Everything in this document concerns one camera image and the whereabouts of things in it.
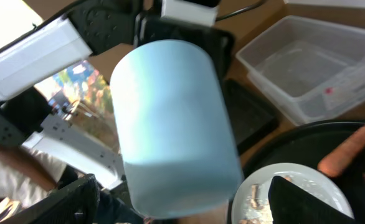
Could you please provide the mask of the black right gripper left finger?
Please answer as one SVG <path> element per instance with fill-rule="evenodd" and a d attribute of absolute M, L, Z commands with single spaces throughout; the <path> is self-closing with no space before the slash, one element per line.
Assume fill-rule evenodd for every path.
<path fill-rule="evenodd" d="M 1 223 L 90 224 L 96 215 L 99 191 L 95 176 L 87 174 Z"/>

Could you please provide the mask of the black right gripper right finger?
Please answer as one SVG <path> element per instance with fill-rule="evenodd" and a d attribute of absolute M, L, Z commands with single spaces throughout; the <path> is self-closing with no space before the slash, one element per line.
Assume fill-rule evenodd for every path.
<path fill-rule="evenodd" d="M 283 177 L 273 177 L 268 190 L 273 224 L 348 224 L 354 219 Z"/>

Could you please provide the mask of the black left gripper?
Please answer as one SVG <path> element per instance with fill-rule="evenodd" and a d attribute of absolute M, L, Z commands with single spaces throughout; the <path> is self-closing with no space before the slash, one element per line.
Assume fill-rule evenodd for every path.
<path fill-rule="evenodd" d="M 133 45 L 157 40 L 183 40 L 202 48 L 211 57 L 217 79 L 222 83 L 232 60 L 235 37 L 230 32 L 213 27 L 191 24 L 173 19 L 162 19 L 155 15 L 141 13 L 136 18 Z"/>

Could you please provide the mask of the rice and food scraps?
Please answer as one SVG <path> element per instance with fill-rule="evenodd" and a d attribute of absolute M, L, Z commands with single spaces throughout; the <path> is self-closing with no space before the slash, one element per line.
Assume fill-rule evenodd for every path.
<path fill-rule="evenodd" d="M 272 177 L 252 183 L 245 194 L 236 223 L 273 224 L 273 217 L 268 199 Z"/>

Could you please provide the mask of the grey plate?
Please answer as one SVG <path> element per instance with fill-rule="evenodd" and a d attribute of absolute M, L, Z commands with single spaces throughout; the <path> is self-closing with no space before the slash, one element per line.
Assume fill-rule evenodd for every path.
<path fill-rule="evenodd" d="M 287 179 L 343 214 L 351 218 L 354 216 L 342 191 L 321 172 L 300 164 L 278 163 L 256 170 L 242 182 L 232 202 L 232 223 L 241 223 L 244 220 L 255 223 L 273 221 L 268 190 L 272 178 L 276 175 Z"/>

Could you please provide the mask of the orange carrot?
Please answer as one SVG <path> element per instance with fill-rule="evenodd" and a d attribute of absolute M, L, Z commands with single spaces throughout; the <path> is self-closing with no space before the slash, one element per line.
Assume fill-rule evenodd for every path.
<path fill-rule="evenodd" d="M 365 148 L 365 125 L 344 140 L 318 163 L 318 170 L 328 177 L 341 175 Z"/>

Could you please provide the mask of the light blue plastic cup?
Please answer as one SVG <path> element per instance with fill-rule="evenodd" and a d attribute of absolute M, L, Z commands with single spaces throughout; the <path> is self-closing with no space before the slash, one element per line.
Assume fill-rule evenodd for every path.
<path fill-rule="evenodd" d="M 216 208 L 243 180 L 210 56 L 182 40 L 144 44 L 116 65 L 110 90 L 134 209 L 158 219 Z"/>

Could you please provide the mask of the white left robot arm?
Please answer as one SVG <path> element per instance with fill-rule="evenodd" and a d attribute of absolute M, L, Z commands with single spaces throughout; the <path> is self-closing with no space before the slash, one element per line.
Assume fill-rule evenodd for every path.
<path fill-rule="evenodd" d="M 91 56 L 134 40 L 141 1 L 75 1 L 0 49 L 0 102 Z M 127 179 L 133 208 L 151 218 L 206 212 L 232 198 L 242 182 L 229 116 L 210 55 L 185 40 L 141 45 L 116 65 L 110 91 L 121 152 L 67 126 L 58 116 L 23 121 L 0 108 L 0 143 L 38 145 L 113 188 Z"/>

